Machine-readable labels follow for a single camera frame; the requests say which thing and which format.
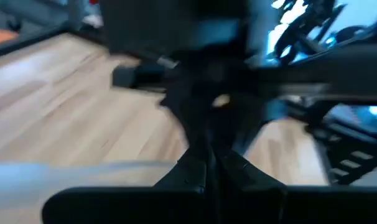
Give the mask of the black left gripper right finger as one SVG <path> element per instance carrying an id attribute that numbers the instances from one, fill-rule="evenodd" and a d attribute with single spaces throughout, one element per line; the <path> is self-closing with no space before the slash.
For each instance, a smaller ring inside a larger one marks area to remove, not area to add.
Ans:
<path id="1" fill-rule="evenodd" d="M 377 187 L 286 185 L 217 149 L 223 224 L 377 224 Z"/>

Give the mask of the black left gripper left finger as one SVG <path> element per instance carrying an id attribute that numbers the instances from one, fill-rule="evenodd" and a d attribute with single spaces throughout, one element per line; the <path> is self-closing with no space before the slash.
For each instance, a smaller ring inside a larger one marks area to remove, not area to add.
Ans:
<path id="1" fill-rule="evenodd" d="M 206 224 L 210 150 L 192 146 L 152 187 L 74 187 L 51 196 L 44 224 Z"/>

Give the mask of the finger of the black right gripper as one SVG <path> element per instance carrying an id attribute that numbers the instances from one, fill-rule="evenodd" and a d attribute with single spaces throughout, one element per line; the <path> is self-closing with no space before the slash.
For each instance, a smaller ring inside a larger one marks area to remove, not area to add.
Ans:
<path id="1" fill-rule="evenodd" d="M 194 146 L 214 99 L 212 82 L 187 70 L 169 70 L 165 77 L 166 92 L 160 105 L 174 115 L 183 128 L 188 145 Z"/>
<path id="2" fill-rule="evenodd" d="M 245 153 L 266 122 L 268 98 L 230 93 L 221 107 L 221 149 Z"/>

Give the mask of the clear plastic zip bag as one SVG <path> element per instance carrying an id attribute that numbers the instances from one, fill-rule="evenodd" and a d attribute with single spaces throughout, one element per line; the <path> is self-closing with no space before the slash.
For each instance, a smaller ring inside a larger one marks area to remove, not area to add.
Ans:
<path id="1" fill-rule="evenodd" d="M 174 161 L 117 161 L 89 166 L 0 162 L 0 224 L 41 224 L 41 208 L 72 187 L 153 186 Z"/>

